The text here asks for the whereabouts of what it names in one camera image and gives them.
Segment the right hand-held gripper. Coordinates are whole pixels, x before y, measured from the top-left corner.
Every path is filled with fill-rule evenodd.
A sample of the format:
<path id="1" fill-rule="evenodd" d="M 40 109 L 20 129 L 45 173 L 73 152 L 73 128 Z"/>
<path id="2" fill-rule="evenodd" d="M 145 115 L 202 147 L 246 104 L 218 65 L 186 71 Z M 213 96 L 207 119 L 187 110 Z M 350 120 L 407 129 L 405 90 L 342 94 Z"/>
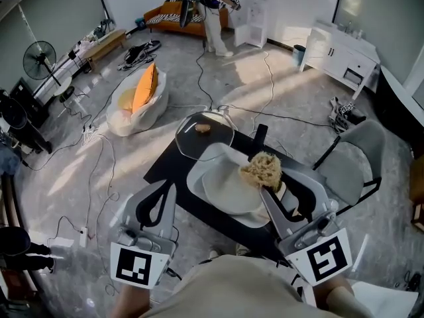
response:
<path id="1" fill-rule="evenodd" d="M 348 270 L 352 266 L 348 234 L 336 222 L 339 204 L 334 199 L 329 202 L 324 177 L 314 170 L 283 170 L 282 181 L 286 185 L 283 196 L 269 187 L 262 187 L 260 196 L 286 260 L 312 286 Z M 296 233 L 295 210 L 309 222 L 314 219 Z"/>

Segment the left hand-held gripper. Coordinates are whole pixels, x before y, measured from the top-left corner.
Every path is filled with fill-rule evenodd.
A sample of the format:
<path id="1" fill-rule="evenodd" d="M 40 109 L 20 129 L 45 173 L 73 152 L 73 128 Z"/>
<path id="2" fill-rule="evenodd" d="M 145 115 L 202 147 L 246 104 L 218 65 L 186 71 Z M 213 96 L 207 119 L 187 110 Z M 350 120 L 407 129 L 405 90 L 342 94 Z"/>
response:
<path id="1" fill-rule="evenodd" d="M 160 283 L 178 247 L 179 234 L 173 227 L 176 195 L 176 185 L 161 180 L 130 196 L 122 214 L 123 225 L 110 246 L 113 281 L 146 290 Z M 159 224 L 158 235 L 143 231 Z"/>

